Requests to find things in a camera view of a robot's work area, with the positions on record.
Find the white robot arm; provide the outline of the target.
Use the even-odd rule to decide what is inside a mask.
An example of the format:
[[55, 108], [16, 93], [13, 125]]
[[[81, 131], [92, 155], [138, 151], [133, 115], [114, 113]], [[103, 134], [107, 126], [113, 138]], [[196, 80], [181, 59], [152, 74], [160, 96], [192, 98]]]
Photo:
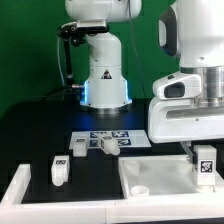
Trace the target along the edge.
[[[87, 42], [90, 75], [81, 105], [117, 111], [131, 100], [121, 74], [121, 43], [110, 22], [136, 18], [142, 0], [65, 0], [75, 46]], [[148, 110], [154, 143], [224, 138], [224, 0], [175, 0], [158, 20], [158, 42], [179, 70], [156, 80]]]

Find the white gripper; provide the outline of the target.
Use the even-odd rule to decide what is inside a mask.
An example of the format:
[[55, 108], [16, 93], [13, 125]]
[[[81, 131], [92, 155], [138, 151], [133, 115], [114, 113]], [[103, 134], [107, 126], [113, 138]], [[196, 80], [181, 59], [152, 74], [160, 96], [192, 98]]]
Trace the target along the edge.
[[224, 138], [224, 107], [195, 107], [191, 99], [162, 101], [149, 105], [148, 135], [154, 143], [181, 142], [190, 163], [196, 153], [184, 141]]

